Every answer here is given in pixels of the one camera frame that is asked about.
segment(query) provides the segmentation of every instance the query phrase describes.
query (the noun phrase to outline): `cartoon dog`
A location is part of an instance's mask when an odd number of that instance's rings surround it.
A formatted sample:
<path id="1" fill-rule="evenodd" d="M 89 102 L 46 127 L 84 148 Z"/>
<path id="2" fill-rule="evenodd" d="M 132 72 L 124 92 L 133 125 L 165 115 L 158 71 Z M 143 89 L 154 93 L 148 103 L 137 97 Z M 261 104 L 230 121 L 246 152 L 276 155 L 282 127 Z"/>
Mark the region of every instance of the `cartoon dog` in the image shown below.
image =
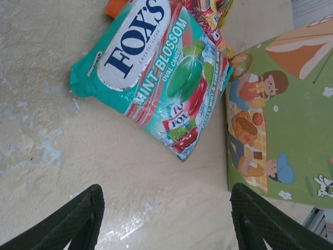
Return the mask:
<path id="1" fill-rule="evenodd" d="M 318 189 L 318 196 L 323 198 L 325 196 L 333 198 L 333 180 L 322 176 L 321 174 L 313 178 L 321 187 Z"/>

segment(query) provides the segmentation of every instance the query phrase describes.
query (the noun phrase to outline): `green candy illustration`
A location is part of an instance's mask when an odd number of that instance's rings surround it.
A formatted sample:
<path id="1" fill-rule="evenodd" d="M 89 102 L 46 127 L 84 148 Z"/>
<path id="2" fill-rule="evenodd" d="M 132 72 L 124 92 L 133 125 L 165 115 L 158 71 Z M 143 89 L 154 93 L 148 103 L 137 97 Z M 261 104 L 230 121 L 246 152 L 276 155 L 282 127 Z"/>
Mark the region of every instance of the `green candy illustration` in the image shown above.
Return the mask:
<path id="1" fill-rule="evenodd" d="M 193 56 L 186 56 L 170 76 L 166 94 L 170 99 L 181 103 L 188 100 L 199 85 L 202 75 L 202 64 Z"/>

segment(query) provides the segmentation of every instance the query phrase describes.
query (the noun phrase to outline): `colorful candy package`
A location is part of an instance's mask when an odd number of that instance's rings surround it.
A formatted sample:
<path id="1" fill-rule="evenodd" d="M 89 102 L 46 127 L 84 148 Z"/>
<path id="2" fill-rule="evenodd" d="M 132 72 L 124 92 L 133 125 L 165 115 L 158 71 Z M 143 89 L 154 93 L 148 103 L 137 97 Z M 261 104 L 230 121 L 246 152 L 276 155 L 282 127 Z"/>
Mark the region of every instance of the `colorful candy package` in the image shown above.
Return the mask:
<path id="1" fill-rule="evenodd" d="M 184 161 L 222 96 L 228 69 L 181 1 L 136 0 L 72 66 L 70 87 L 132 118 Z"/>
<path id="2" fill-rule="evenodd" d="M 127 2 L 132 0 L 109 0 L 105 13 L 116 18 Z M 222 51 L 223 55 L 232 58 L 234 50 L 225 42 L 220 28 L 234 5 L 234 0 L 179 0 L 191 13 L 211 41 Z"/>

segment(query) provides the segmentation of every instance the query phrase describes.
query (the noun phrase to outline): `printed cartoon illustration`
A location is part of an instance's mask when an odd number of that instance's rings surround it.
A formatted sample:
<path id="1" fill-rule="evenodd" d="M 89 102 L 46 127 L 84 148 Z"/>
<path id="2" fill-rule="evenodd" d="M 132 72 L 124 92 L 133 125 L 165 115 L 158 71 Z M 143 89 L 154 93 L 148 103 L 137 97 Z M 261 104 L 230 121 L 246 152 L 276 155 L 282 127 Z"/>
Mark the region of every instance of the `printed cartoon illustration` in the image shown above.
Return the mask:
<path id="1" fill-rule="evenodd" d="M 250 114 L 247 111 L 242 111 L 231 119 L 231 123 L 236 138 L 242 144 L 249 144 L 253 147 L 253 141 L 257 138 L 258 130 L 253 125 Z"/>
<path id="2" fill-rule="evenodd" d="M 242 109 L 260 109 L 270 97 L 282 94 L 288 88 L 288 78 L 280 70 L 272 70 L 257 76 L 245 73 L 241 78 L 231 82 L 229 88 L 229 108 L 234 104 Z"/>
<path id="3" fill-rule="evenodd" d="M 295 180 L 295 173 L 288 163 L 286 153 L 280 153 L 277 160 L 268 160 L 266 168 L 263 169 L 254 162 L 255 159 L 263 159 L 262 152 L 250 152 L 249 155 L 245 156 L 244 144 L 231 133 L 229 133 L 229 152 L 234 167 L 244 177 L 259 177 L 266 174 L 272 180 L 284 184 L 291 184 Z"/>
<path id="4" fill-rule="evenodd" d="M 333 198 L 333 180 L 324 177 L 323 175 L 319 175 L 318 178 L 313 178 L 315 182 L 317 182 L 320 185 L 320 188 L 318 189 L 318 196 L 323 197 L 330 197 Z"/>
<path id="5" fill-rule="evenodd" d="M 332 48 L 330 15 L 279 36 L 265 50 L 282 69 L 304 80 Z"/>

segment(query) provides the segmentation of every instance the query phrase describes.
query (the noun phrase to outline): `cartoon girl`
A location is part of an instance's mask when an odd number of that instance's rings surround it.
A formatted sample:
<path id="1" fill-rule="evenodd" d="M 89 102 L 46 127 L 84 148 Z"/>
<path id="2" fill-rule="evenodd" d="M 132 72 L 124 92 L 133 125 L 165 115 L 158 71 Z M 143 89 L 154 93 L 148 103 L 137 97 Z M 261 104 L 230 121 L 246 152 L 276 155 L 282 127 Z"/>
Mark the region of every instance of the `cartoon girl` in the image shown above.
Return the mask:
<path id="1" fill-rule="evenodd" d="M 264 107 L 264 101 L 282 94 L 288 88 L 288 78 L 280 70 L 272 70 L 257 76 L 245 73 L 240 79 L 231 82 L 229 88 L 229 108 L 236 105 L 242 110 Z"/>

